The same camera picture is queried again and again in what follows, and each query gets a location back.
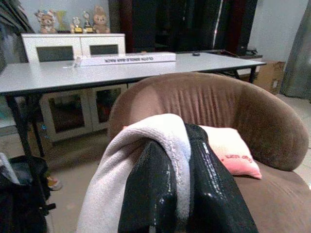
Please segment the tiled floor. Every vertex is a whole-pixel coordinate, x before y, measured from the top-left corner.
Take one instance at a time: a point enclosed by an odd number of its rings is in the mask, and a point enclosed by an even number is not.
[[[307,100],[282,95],[278,97],[289,104],[307,126],[311,147],[311,104]],[[42,138],[49,168],[64,185],[61,190],[52,192],[50,197],[50,203],[54,202],[57,205],[57,208],[51,211],[51,232],[73,233],[87,186],[108,143],[106,132],[69,139],[54,146],[45,137]],[[38,155],[32,134],[30,141],[32,150]],[[0,151],[9,156],[22,155],[19,136],[12,134],[0,137]],[[308,149],[306,158],[295,172],[311,185],[311,149]]]

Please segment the teddy bear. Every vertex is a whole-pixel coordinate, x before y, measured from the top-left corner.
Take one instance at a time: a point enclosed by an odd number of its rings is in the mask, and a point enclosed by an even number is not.
[[[93,29],[96,33],[110,33],[107,27],[107,16],[101,6],[94,7],[94,26]]]
[[[35,16],[38,18],[38,21],[40,22],[41,33],[57,33],[56,29],[54,28],[55,12],[53,10],[49,11],[38,10],[38,12],[35,13]]]

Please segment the white cabinet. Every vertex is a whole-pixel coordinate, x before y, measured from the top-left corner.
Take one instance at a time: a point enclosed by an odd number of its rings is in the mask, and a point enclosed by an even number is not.
[[[22,34],[30,63],[73,60],[77,56],[125,54],[121,33]],[[126,84],[42,96],[41,112],[51,141],[107,128],[113,102]]]

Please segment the brown armchair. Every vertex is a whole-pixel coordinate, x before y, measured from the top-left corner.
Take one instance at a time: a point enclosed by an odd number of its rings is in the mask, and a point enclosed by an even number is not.
[[[123,126],[163,113],[177,114],[186,123],[237,129],[262,173],[262,180],[235,177],[259,232],[311,232],[311,191],[292,172],[306,154],[308,133],[287,104],[225,76],[160,75],[140,81],[117,99],[110,139]]]

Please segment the white wall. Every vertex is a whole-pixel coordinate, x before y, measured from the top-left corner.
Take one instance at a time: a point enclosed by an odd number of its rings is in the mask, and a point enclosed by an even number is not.
[[[264,59],[287,61],[308,0],[258,0],[249,46]]]
[[[93,23],[94,6],[102,6],[109,19],[109,6],[108,0],[19,0],[22,7],[25,9],[28,20],[37,33],[40,30],[40,24],[34,15],[38,10],[54,11],[67,11],[65,16],[66,23],[72,23],[72,17],[77,16],[80,18],[81,26],[84,25],[83,11],[87,11],[90,14],[91,23]],[[58,28],[58,22],[55,18],[55,27]]]

